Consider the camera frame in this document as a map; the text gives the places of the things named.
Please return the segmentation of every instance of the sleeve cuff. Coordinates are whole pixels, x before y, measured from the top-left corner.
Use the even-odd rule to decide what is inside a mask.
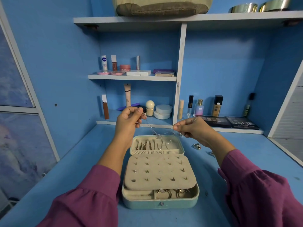
[[[78,188],[98,191],[116,200],[119,183],[120,176],[117,172],[106,166],[94,165]]]
[[[221,175],[230,185],[236,186],[245,176],[256,171],[261,170],[246,158],[239,150],[230,151],[221,164]]]

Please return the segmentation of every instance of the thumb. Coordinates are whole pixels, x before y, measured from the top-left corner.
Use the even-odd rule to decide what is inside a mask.
[[[190,125],[174,125],[173,129],[178,132],[190,132]]]
[[[143,113],[143,108],[142,107],[139,107],[138,109],[136,109],[133,113],[133,115],[131,116],[131,121],[133,123],[136,123],[137,120],[140,118],[140,116],[142,115]]]

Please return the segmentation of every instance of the purple shirt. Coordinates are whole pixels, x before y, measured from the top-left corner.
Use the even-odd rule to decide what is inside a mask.
[[[261,170],[239,150],[226,155],[218,173],[227,182],[226,202],[237,226],[303,226],[303,205],[286,178]],[[118,226],[119,182],[115,171],[93,166],[77,188],[54,199],[38,227]]]

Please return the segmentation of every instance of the gold container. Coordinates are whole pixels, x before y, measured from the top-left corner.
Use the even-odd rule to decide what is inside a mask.
[[[287,11],[290,0],[272,0],[263,3],[259,9],[259,12],[270,12],[270,11]]]
[[[230,13],[255,13],[258,9],[258,5],[255,3],[246,3],[231,7]]]

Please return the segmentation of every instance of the beige bag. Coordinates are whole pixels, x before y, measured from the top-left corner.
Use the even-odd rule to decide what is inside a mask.
[[[213,0],[113,0],[119,16],[192,16],[208,12]]]

